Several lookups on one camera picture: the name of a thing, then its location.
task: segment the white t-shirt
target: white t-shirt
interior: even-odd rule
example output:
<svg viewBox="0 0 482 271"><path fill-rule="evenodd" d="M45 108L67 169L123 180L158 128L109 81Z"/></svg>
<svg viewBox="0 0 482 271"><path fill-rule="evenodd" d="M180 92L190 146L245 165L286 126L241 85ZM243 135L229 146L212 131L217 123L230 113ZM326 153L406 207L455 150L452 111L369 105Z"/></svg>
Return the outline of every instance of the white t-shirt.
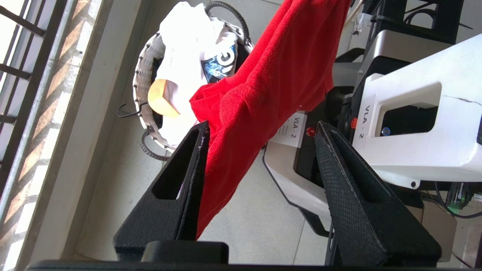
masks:
<svg viewBox="0 0 482 271"><path fill-rule="evenodd" d="M199 123L189 103L194 93L234 74L237 36L224 22L210 18L203 4L191 7L187 2L174 6L159 33L166 51L156 79L168 81L164 97L179 112L175 119L163 117L160 134L176 148Z"/></svg>

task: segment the white paper sign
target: white paper sign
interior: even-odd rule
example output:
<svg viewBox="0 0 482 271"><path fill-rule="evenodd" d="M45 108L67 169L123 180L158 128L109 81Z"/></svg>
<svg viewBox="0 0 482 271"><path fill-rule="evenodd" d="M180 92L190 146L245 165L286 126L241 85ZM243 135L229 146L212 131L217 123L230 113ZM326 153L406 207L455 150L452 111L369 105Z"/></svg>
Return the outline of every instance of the white paper sign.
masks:
<svg viewBox="0 0 482 271"><path fill-rule="evenodd" d="M303 130L306 124L306 115L295 113L278 129L270 142L280 143L292 147L301 147Z"/></svg>
<svg viewBox="0 0 482 271"><path fill-rule="evenodd" d="M355 129L355 136L353 137L353 147L361 149L366 146L366 139L370 134L370 127L372 127L373 107L375 104L376 95L364 98L360 103L360 111L358 113L357 127Z"/></svg>

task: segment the red button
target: red button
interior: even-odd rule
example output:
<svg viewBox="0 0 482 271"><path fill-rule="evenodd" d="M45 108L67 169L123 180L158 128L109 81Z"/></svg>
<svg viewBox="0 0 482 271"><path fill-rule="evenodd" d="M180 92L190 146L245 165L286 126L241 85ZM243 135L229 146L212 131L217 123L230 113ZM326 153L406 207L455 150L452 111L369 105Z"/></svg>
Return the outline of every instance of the red button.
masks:
<svg viewBox="0 0 482 271"><path fill-rule="evenodd" d="M358 122L358 119L357 119L357 118L351 119L350 127L351 127L352 129L357 128L357 122Z"/></svg>
<svg viewBox="0 0 482 271"><path fill-rule="evenodd" d="M306 129L306 135L309 137L314 137L316 133L316 130L313 127L308 127Z"/></svg>

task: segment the wicker basket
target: wicker basket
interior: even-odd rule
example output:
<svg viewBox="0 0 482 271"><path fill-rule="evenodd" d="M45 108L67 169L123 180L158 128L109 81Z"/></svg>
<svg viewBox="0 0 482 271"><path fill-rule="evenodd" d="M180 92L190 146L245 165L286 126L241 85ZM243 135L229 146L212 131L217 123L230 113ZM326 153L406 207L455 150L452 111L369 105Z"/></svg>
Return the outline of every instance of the wicker basket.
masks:
<svg viewBox="0 0 482 271"><path fill-rule="evenodd" d="M225 23L226 28L237 34L238 36L238 47L243 46L248 53L250 53L253 49L253 44L249 39L249 32L247 25L241 15L231 6L223 2L212 2L206 7L206 13L209 14L209 10L213 7L223 7L235 14L235 16L241 22L243 26L238 27L231 23L228 23L224 20L221 20ZM162 42L162 37L159 33L154 34L146 43L144 48L142 49L139 59L137 61L137 65L135 67L135 75L133 81L133 96L134 96L134 103L136 110L139 112L138 116L141 121L142 127L146 130L145 135L141 140L141 147L149 156L153 157L152 152L144 144L144 139L146 135L149 135L157 144L159 144L164 149L173 152L175 148L169 145L166 139L162 137L160 134L158 124L159 121L155 120L155 112L148 106L147 103L147 93L149 92L149 88L152 84L152 73L153 73L153 64L154 59L161 59L164 57L165 53L165 45Z"/></svg>

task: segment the red towel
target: red towel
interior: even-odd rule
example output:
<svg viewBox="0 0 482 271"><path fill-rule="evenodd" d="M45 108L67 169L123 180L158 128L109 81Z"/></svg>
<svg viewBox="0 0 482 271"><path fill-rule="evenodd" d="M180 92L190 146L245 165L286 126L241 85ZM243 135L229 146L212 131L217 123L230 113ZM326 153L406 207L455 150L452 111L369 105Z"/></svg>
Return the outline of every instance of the red towel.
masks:
<svg viewBox="0 0 482 271"><path fill-rule="evenodd" d="M278 128L297 110L313 110L333 88L350 2L285 0L239 71L191 98L194 114L211 129L198 237Z"/></svg>

